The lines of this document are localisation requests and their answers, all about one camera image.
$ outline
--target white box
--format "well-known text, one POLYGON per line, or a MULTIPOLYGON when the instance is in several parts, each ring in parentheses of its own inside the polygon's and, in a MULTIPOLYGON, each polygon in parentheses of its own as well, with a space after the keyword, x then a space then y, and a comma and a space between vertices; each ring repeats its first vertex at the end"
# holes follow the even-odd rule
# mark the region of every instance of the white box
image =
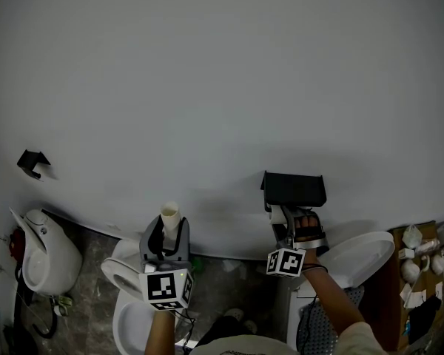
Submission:
POLYGON ((266 274, 279 277, 298 277, 304 263, 306 250, 280 248, 268 255, 266 274))
POLYGON ((398 259, 414 259, 414 250, 402 248, 398 251, 398 259))
POLYGON ((144 302, 159 311, 187 308, 194 280, 186 269, 139 274, 144 302))

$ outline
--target tiled floor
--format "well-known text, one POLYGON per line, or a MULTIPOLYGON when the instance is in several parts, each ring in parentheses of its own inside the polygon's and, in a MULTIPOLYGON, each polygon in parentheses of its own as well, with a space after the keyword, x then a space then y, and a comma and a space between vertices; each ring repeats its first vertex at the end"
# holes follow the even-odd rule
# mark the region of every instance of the tiled floor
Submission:
MULTIPOLYGON (((83 254, 84 262, 78 280, 69 295, 74 300, 70 315, 58 317, 58 329, 52 339, 41 338, 32 328, 42 331, 43 323, 24 306, 21 310, 25 328, 33 335, 40 354, 119 354, 112 333, 112 317, 118 289, 102 274, 100 265, 112 254, 115 238, 87 230, 53 217, 83 254)), ((224 271, 222 259, 199 257, 201 270, 195 272, 195 288, 189 314, 197 318, 192 338, 199 340, 212 323, 229 308, 241 307, 246 317, 258 325, 260 335, 276 337, 271 325, 272 306, 278 279, 257 271, 259 262, 238 262, 231 272, 224 271)), ((35 295, 30 306, 48 325, 51 323, 49 300, 35 295)), ((176 337, 187 327, 180 325, 176 337)))

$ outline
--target beige shirt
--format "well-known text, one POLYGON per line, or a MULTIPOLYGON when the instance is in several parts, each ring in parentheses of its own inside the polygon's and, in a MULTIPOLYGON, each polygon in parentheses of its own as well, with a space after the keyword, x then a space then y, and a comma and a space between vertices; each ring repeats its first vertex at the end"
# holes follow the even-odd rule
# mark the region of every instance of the beige shirt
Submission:
MULTIPOLYGON (((334 355, 386 355, 368 324, 358 322, 347 328, 337 341, 334 355)), ((276 339, 255 335, 220 338, 192 350, 191 355, 298 355, 276 339)))

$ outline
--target white toilet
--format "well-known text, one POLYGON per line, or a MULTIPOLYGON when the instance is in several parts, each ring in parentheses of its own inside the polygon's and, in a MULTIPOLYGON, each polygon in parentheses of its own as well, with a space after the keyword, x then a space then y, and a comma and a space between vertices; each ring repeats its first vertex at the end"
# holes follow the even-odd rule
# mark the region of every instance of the white toilet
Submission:
MULTIPOLYGON (((393 236, 386 231, 376 231, 342 242, 323 254, 319 261, 341 288, 356 288, 377 272, 393 252, 393 236)), ((275 322, 284 329, 286 343, 294 350, 297 350, 300 310, 315 296, 304 277, 280 280, 278 284, 275 322)))
POLYGON ((120 289, 112 322, 115 344, 123 355, 144 354, 155 310, 143 302, 138 279, 142 272, 138 242, 120 240, 101 268, 120 289))
POLYGON ((24 218, 11 208, 10 211, 26 237, 22 272, 28 288, 49 296, 69 291, 82 265, 82 256, 74 243, 41 210, 30 210, 24 218))

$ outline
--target white shoe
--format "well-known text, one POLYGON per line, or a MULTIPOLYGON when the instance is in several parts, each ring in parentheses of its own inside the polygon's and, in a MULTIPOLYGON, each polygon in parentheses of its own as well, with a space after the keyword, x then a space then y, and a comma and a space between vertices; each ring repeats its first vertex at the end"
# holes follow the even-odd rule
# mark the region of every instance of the white shoe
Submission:
POLYGON ((251 321, 250 319, 245 321, 242 325, 252 334, 256 334, 258 331, 257 324, 251 321))
POLYGON ((242 309, 239 308, 232 308, 225 312, 223 315, 224 317, 234 317, 238 322, 240 322, 243 319, 243 316, 245 313, 242 309))

